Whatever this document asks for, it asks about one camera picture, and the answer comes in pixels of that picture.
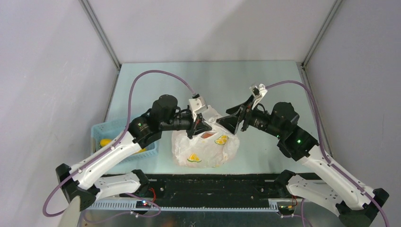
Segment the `white plastic bag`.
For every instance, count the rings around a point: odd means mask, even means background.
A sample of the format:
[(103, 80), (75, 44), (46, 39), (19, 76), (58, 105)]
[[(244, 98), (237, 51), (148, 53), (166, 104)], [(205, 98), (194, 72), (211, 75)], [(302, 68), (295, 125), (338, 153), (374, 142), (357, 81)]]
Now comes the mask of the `white plastic bag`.
[(191, 168), (215, 168), (232, 160), (239, 149), (240, 139), (217, 124), (220, 115), (212, 106), (202, 113), (210, 131), (187, 137), (185, 131), (172, 133), (173, 161), (178, 166)]

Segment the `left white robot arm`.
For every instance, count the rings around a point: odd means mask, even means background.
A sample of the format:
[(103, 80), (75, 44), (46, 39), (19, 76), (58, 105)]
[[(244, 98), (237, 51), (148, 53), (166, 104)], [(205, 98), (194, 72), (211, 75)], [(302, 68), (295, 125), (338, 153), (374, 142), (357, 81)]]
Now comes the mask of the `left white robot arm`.
[(178, 107), (174, 96), (160, 96), (150, 109), (134, 118), (108, 145), (73, 166), (61, 164), (56, 168), (66, 200), (71, 202), (79, 197), (79, 209), (83, 211), (105, 197), (129, 193), (146, 196), (149, 180), (141, 170), (113, 176), (105, 176), (106, 172), (161, 139), (164, 131), (185, 131), (190, 139), (210, 131), (212, 127), (202, 116), (207, 108), (200, 95), (189, 99), (188, 107), (183, 110)]

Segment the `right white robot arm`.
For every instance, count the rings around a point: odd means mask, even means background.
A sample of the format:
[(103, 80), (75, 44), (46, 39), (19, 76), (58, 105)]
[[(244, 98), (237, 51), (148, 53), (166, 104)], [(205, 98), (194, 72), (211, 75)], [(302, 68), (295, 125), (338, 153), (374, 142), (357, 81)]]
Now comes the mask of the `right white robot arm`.
[(368, 227), (389, 198), (382, 188), (373, 189), (353, 177), (328, 155), (317, 139), (298, 126), (298, 113), (291, 103), (278, 102), (272, 112), (261, 111), (251, 96), (226, 111), (217, 123), (236, 133), (255, 127), (278, 138), (282, 154), (308, 167), (323, 180), (313, 183), (301, 175), (284, 170), (275, 180), (279, 197), (289, 195), (309, 200), (336, 215), (347, 227)]

